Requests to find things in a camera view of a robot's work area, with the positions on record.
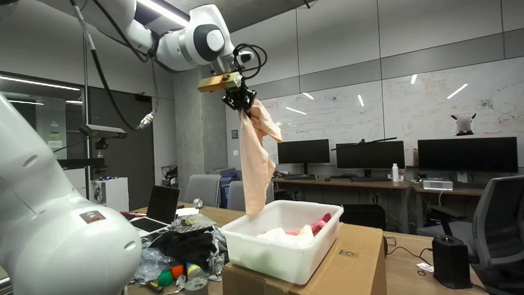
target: peach cloth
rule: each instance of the peach cloth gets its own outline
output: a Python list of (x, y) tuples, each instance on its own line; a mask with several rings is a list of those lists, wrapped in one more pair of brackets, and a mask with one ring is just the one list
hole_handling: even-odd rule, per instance
[(240, 117), (240, 161), (244, 181), (246, 213), (257, 214), (266, 204), (266, 190), (275, 171), (275, 164), (262, 147), (262, 138), (271, 136), (282, 142), (277, 126), (262, 103), (255, 99), (250, 109), (251, 118), (245, 112)]

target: tape roll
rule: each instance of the tape roll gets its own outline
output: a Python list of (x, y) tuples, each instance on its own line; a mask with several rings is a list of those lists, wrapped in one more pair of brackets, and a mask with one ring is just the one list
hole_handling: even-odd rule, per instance
[(208, 280), (197, 277), (185, 283), (185, 295), (208, 295)]
[(200, 198), (196, 198), (194, 201), (193, 201), (193, 206), (195, 208), (202, 208), (202, 206), (204, 206), (204, 200), (200, 199)]

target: white bottle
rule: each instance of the white bottle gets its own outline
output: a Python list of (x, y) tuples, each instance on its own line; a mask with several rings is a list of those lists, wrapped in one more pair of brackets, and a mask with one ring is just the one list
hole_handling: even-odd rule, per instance
[(393, 167), (391, 169), (393, 170), (393, 181), (399, 181), (400, 176), (398, 175), (397, 164), (393, 164)]

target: desk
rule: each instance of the desk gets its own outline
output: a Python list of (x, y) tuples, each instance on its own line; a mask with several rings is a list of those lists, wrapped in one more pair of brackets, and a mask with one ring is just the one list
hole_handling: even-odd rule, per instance
[[(179, 203), (186, 207), (192, 207), (191, 204)], [(140, 213), (145, 213), (147, 208), (138, 210)], [(241, 216), (243, 212), (232, 211), (227, 209), (218, 209), (204, 207), (200, 210), (200, 213), (214, 220), (219, 226), (223, 226)], [(389, 233), (384, 232), (386, 237), (395, 237), (397, 239), (397, 246), (403, 246), (412, 251), (413, 253), (420, 253), (423, 248), (431, 247), (431, 238)], [(424, 258), (429, 262), (433, 262), (433, 257), (426, 251)], [(411, 256), (409, 253), (398, 249), (395, 253), (389, 255), (386, 259), (386, 279), (388, 287), (388, 295), (478, 295), (485, 294), (482, 291), (476, 289), (465, 289), (465, 290), (451, 290), (440, 283), (438, 283), (431, 274), (426, 276), (420, 276), (417, 274), (418, 267), (417, 263), (421, 260)], [(475, 284), (480, 284), (480, 280), (476, 274), (472, 273), (472, 281)], [(136, 285), (130, 285), (128, 288), (129, 295), (152, 295), (153, 293), (148, 289), (141, 288)], [(174, 287), (167, 287), (165, 292), (174, 292)], [(210, 282), (209, 283), (209, 295), (223, 295), (222, 283)]]
[(409, 192), (411, 189), (411, 183), (406, 181), (393, 182), (393, 181), (374, 181), (374, 182), (352, 182), (349, 179), (333, 178), (330, 181), (325, 181), (329, 178), (329, 175), (320, 175), (316, 180), (286, 180), (284, 178), (273, 178), (274, 183), (289, 183), (289, 184), (302, 184), (302, 185), (326, 185), (326, 186), (344, 186), (344, 187), (363, 187), (363, 188), (378, 188), (378, 189), (398, 189), (401, 190), (401, 220), (402, 220), (402, 231), (407, 234), (409, 233), (409, 220), (408, 220), (408, 199)]
[(433, 195), (463, 195), (463, 196), (482, 196), (484, 190), (479, 188), (454, 188), (452, 191), (438, 191), (436, 189), (424, 189), (421, 184), (414, 184), (417, 206), (417, 228), (424, 227), (424, 208), (422, 208), (422, 194)]

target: ceiling light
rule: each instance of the ceiling light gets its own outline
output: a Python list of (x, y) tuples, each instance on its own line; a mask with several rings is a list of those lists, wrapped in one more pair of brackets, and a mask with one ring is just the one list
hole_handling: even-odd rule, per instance
[(14, 81), (14, 82), (28, 83), (28, 84), (33, 84), (33, 85), (55, 87), (55, 88), (61, 88), (61, 89), (67, 89), (67, 90), (76, 90), (76, 91), (80, 90), (80, 88), (73, 88), (73, 87), (54, 85), (54, 84), (47, 84), (47, 83), (40, 83), (40, 82), (34, 82), (34, 81), (22, 80), (22, 79), (15, 79), (15, 78), (3, 77), (3, 76), (0, 76), (0, 79), (8, 80), (8, 81)]
[(14, 103), (25, 103), (25, 104), (34, 104), (36, 106), (43, 106), (43, 103), (34, 102), (34, 101), (23, 101), (23, 100), (8, 100), (8, 101), (14, 102)]
[(364, 106), (364, 102), (362, 101), (362, 97), (360, 96), (360, 94), (358, 95), (358, 100), (361, 102), (361, 105)]
[(304, 93), (302, 93), (302, 94), (305, 95), (305, 96), (307, 96), (307, 97), (310, 98), (310, 99), (315, 99), (313, 96), (309, 95), (309, 93), (307, 93), (307, 92), (304, 92)]
[(297, 111), (297, 110), (295, 110), (295, 109), (292, 109), (292, 108), (290, 108), (290, 107), (286, 107), (286, 109), (288, 109), (288, 110), (290, 110), (290, 111), (293, 111), (293, 112), (295, 112), (295, 113), (299, 113), (299, 114), (307, 115), (307, 114), (306, 114), (306, 113), (304, 113), (304, 112), (301, 112), (301, 111)]
[(161, 15), (165, 16), (166, 18), (172, 20), (173, 22), (183, 26), (187, 27), (189, 25), (189, 22), (182, 17), (174, 14), (173, 12), (163, 8), (162, 6), (156, 4), (155, 2), (151, 0), (137, 0), (138, 2), (144, 4), (145, 6), (151, 8), (152, 10), (160, 13)]
[(464, 84), (462, 85), (462, 87), (458, 88), (454, 93), (450, 94), (450, 96), (447, 97), (447, 99), (450, 99), (452, 98), (453, 96), (455, 96), (455, 94), (457, 94), (459, 91), (461, 91), (462, 89), (466, 88), (467, 84)]

